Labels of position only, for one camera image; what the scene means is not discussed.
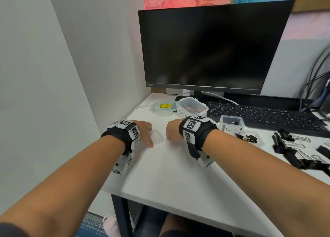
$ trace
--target black monitor screen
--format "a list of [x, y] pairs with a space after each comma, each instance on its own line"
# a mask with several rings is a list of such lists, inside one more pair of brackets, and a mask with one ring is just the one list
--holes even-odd
[[139, 11], [146, 84], [259, 94], [293, 3]]

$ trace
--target shorts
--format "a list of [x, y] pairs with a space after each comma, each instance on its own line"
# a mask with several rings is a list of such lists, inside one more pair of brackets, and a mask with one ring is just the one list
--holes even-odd
[[191, 235], [180, 230], [169, 230], [163, 233], [160, 237], [191, 237]]

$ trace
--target table top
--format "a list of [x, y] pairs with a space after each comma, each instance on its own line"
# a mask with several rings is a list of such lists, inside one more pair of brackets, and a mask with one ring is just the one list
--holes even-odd
[[[174, 95], [152, 93], [141, 106], [170, 97], [174, 100]], [[184, 141], [172, 143], [166, 140], [166, 125], [171, 120], [182, 118], [179, 114], [160, 117], [149, 109], [138, 108], [128, 119], [151, 122], [165, 142], [151, 149], [139, 144], [130, 170], [124, 176], [112, 173], [103, 191], [247, 237], [283, 236], [216, 163], [204, 169], [189, 155]], [[246, 130], [259, 134], [264, 143], [261, 149], [287, 162], [272, 149], [273, 131]], [[312, 143], [302, 142], [306, 146], [303, 152], [308, 155], [318, 154], [315, 149], [330, 142], [326, 138], [308, 138]], [[303, 172], [330, 185], [330, 177], [321, 171]]]

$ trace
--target wristband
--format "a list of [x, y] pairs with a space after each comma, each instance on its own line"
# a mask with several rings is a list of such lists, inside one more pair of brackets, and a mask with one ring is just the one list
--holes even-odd
[[119, 120], [112, 123], [101, 135], [112, 135], [125, 143], [123, 155], [128, 156], [137, 146], [140, 140], [140, 130], [137, 124], [131, 120]]
[[198, 150], [202, 151], [208, 134], [215, 129], [218, 129], [215, 121], [198, 115], [189, 116], [180, 123], [179, 133], [187, 141], [189, 153], [193, 158], [200, 157]]

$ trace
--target black keyboard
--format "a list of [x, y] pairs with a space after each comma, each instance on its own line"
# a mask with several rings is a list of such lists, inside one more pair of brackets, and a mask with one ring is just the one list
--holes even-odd
[[221, 115], [242, 117], [247, 127], [277, 131], [281, 128], [292, 133], [330, 138], [325, 123], [313, 114], [286, 110], [240, 106], [219, 102], [208, 103], [208, 117], [216, 122]]

